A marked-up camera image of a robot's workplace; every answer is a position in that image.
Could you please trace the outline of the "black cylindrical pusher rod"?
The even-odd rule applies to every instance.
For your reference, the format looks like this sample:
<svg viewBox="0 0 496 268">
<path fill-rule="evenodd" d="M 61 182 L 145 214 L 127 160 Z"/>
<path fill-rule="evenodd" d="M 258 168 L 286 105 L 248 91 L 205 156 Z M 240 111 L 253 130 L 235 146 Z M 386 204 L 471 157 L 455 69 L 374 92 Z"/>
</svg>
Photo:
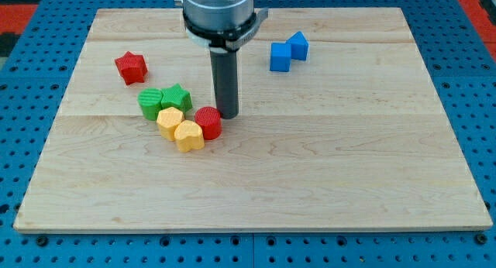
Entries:
<svg viewBox="0 0 496 268">
<path fill-rule="evenodd" d="M 239 113 L 237 53 L 210 52 L 215 104 L 222 119 Z"/>
</svg>

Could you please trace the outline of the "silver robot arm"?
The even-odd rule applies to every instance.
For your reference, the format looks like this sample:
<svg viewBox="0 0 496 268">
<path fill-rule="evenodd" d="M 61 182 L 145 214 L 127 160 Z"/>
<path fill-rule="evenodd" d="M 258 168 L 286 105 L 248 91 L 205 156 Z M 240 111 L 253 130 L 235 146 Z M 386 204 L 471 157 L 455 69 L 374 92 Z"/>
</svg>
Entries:
<svg viewBox="0 0 496 268">
<path fill-rule="evenodd" d="M 215 105 L 223 119 L 239 114 L 237 52 L 257 34 L 268 10 L 254 0 L 174 0 L 188 37 L 210 53 Z"/>
</svg>

